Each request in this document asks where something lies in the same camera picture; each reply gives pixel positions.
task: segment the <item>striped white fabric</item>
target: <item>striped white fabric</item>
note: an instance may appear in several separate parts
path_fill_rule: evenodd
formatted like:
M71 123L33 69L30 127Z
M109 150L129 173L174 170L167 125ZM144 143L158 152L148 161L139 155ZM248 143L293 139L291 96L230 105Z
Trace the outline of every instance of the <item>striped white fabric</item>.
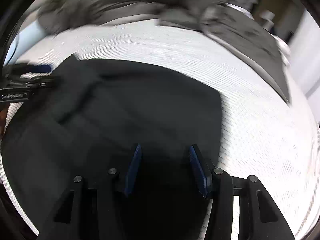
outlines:
M78 59L112 58L160 65L218 90L223 121L218 166L232 176L254 174L284 214L296 239L316 223L320 213L319 127L307 101L285 69L292 102L288 106L248 65L204 35L157 26L156 20L119 26L84 26L50 36L20 60L58 66L75 53ZM10 106L8 121L20 105ZM5 176L9 196L28 225ZM199 238L205 234L211 207ZM232 239L238 237L235 202Z

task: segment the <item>gray garment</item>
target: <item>gray garment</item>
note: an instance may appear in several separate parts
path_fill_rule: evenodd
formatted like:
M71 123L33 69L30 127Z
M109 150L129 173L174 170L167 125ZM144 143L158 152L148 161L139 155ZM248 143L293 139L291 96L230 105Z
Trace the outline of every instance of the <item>gray garment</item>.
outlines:
M208 37L217 41L214 35L230 45L220 43L251 66L288 103L290 95L276 40L254 20L223 6L226 1L47 0L39 10L38 21L48 34L87 24L121 23L121 18L126 23L151 19L155 15L160 15L161 25L201 32L206 26L204 33L209 32Z

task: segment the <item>silver bolt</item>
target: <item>silver bolt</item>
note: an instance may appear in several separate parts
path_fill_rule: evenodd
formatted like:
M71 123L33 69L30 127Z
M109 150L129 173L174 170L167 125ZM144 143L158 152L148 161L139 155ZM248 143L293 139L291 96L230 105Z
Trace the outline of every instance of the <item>silver bolt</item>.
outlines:
M118 171L116 168L111 168L108 172L110 175L115 175Z
M73 181L74 181L74 182L80 182L81 179L82 179L81 176L75 176L75 177L73 178Z
M254 175L250 175L249 176L249 180L251 180L252 182L257 182L258 181L258 178Z
M220 174L223 173L223 170L220 169L220 168L215 168L215 169L214 169L214 173L220 175Z

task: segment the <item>light blue object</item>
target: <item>light blue object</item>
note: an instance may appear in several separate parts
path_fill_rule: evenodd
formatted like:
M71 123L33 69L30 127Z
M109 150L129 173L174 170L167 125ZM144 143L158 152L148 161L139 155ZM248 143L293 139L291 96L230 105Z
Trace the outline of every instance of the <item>light blue object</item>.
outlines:
M22 54L24 54L37 42L42 40L45 36L47 36L47 34L41 28L38 20L35 20L33 23L28 25L19 33L19 42L15 53L14 50L17 45L17 36L14 38L8 50L7 56L5 57L4 65L7 64L8 60L10 59L13 53L14 55L10 60L9 64L14 64Z

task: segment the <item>white mattress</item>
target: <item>white mattress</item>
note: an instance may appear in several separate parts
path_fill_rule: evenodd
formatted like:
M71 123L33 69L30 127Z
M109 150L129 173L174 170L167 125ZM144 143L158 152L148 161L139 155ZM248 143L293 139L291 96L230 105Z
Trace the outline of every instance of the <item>white mattress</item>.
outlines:
M256 175L296 239L301 239L315 225L320 213L319 127L287 69L290 106L248 65L222 46L198 32L157 26L156 20L65 31L40 41L20 60L58 66L73 53L78 59L112 58L156 64L217 89L223 101L218 166L232 176ZM10 106L8 121L19 106ZM1 158L0 177L19 213L38 233L10 188ZM236 240L239 226L236 201L234 207L231 238Z

